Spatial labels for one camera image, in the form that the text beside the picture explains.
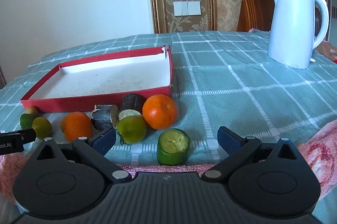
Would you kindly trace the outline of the small orange tangerine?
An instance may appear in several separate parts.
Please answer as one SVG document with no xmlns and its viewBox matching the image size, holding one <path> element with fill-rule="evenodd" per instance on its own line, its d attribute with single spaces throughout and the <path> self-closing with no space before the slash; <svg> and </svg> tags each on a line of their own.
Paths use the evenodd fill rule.
<svg viewBox="0 0 337 224">
<path fill-rule="evenodd" d="M 92 123 L 89 117 L 79 111 L 68 114 L 60 123 L 60 129 L 68 142 L 79 137 L 92 137 Z"/>
</svg>

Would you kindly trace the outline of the dark eggplant piece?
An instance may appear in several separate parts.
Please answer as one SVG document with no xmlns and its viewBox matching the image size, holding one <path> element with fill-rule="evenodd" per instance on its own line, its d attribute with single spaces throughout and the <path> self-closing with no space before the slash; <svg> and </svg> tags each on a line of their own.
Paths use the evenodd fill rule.
<svg viewBox="0 0 337 224">
<path fill-rule="evenodd" d="M 116 105 L 96 105 L 91 112 L 91 121 L 96 130 L 117 128 L 119 109 Z"/>
<path fill-rule="evenodd" d="M 121 121 L 128 116 L 142 117 L 142 109 L 146 99 L 135 93 L 129 93 L 122 97 L 118 118 Z"/>
</svg>

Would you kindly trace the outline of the green tomato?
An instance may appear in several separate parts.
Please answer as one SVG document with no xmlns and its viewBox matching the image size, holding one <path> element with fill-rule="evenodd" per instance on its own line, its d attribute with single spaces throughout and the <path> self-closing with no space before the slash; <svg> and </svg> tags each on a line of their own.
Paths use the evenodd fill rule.
<svg viewBox="0 0 337 224">
<path fill-rule="evenodd" d="M 118 123 L 117 133 L 122 144 L 136 144 L 146 137 L 147 124 L 140 116 L 128 116 Z"/>
<path fill-rule="evenodd" d="M 44 117 L 35 118 L 32 123 L 32 128 L 34 129 L 38 139 L 44 139 L 52 136 L 52 125 L 49 120 Z"/>
</svg>

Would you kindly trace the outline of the brown kiwi fruit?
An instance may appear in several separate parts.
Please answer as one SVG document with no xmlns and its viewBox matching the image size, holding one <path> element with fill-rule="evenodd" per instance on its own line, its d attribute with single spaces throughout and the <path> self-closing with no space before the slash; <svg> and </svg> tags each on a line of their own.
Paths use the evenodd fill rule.
<svg viewBox="0 0 337 224">
<path fill-rule="evenodd" d="M 37 108 L 34 107 L 34 106 L 28 107 L 28 108 L 26 109 L 26 113 L 27 113 L 27 114 L 31 114 L 31 115 L 38 115 L 38 114 L 39 114 Z"/>
</svg>

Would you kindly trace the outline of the cut green cucumber piece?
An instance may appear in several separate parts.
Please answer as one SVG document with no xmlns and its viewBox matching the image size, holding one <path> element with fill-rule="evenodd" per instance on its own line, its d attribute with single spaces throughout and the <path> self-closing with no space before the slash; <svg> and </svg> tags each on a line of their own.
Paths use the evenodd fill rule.
<svg viewBox="0 0 337 224">
<path fill-rule="evenodd" d="M 164 131 L 157 145 L 157 161 L 161 165 L 181 165 L 189 156 L 190 138 L 182 130 L 171 128 Z"/>
</svg>

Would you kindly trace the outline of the large orange tangerine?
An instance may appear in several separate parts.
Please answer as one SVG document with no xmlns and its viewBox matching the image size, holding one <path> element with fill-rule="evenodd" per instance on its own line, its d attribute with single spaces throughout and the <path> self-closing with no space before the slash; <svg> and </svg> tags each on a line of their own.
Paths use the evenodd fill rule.
<svg viewBox="0 0 337 224">
<path fill-rule="evenodd" d="M 164 94 L 156 94 L 145 101 L 142 115 L 152 129 L 163 130 L 176 122 L 178 108 L 171 97 Z"/>
</svg>

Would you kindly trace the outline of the red shallow cardboard box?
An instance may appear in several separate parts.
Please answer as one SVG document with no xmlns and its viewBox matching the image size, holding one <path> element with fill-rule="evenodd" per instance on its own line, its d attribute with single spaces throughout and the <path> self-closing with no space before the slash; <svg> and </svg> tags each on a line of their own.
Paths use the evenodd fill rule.
<svg viewBox="0 0 337 224">
<path fill-rule="evenodd" d="M 135 49 L 61 63 L 21 98 L 24 108 L 44 113 L 91 111 L 96 105 L 120 105 L 139 94 L 171 96 L 173 58 L 169 46 Z"/>
</svg>

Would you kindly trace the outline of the teal plaid bedsheet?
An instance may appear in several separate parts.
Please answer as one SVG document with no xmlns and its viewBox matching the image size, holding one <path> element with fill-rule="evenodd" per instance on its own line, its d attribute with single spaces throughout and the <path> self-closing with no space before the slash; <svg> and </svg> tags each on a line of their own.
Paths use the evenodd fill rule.
<svg viewBox="0 0 337 224">
<path fill-rule="evenodd" d="M 191 129 L 192 164 L 225 156 L 217 129 L 253 133 L 271 142 L 287 136 L 306 142 L 336 119 L 336 65 L 316 52 L 307 69 L 287 68 L 267 55 L 269 34 L 191 32 L 131 36 L 80 45 L 44 56 L 1 90 L 1 131 L 19 127 L 21 97 L 60 63 L 129 49 L 169 45 L 179 125 Z"/>
</svg>

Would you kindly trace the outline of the pink floral towel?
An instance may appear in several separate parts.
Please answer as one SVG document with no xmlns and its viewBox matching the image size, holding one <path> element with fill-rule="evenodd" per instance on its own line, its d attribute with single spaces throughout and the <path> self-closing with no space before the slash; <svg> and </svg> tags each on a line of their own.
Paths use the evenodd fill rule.
<svg viewBox="0 0 337 224">
<path fill-rule="evenodd" d="M 321 188 L 319 198 L 323 199 L 336 187 L 336 121 L 334 120 L 324 125 L 312 139 L 300 144 L 298 150 L 316 175 Z M 11 203 L 14 201 L 14 180 L 27 160 L 27 156 L 18 153 L 1 156 L 1 194 Z M 123 170 L 129 172 L 132 176 L 136 172 L 197 172 L 201 175 L 211 167 L 211 164 L 191 166 L 121 166 Z"/>
</svg>

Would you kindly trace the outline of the white electric kettle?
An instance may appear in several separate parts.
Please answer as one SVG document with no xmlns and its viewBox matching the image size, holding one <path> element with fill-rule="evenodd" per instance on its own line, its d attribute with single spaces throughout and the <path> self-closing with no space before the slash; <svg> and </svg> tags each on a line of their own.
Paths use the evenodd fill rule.
<svg viewBox="0 0 337 224">
<path fill-rule="evenodd" d="M 292 68 L 308 68 L 313 50 L 327 34 L 326 0 L 274 0 L 274 4 L 269 57 Z"/>
</svg>

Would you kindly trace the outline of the wooden headboard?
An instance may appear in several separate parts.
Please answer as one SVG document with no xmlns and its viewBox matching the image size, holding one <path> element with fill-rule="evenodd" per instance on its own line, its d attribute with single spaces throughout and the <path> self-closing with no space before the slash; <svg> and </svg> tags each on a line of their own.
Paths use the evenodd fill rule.
<svg viewBox="0 0 337 224">
<path fill-rule="evenodd" d="M 269 31 L 274 6 L 274 0 L 242 0 L 237 32 L 248 32 L 250 29 Z"/>
</svg>

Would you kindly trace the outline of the white wall switch panel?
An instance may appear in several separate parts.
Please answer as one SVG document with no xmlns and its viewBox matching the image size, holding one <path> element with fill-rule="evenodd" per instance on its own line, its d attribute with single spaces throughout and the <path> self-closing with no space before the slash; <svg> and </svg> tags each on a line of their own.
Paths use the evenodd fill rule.
<svg viewBox="0 0 337 224">
<path fill-rule="evenodd" d="M 199 16 L 201 15 L 201 2 L 199 1 L 174 1 L 174 16 Z"/>
</svg>

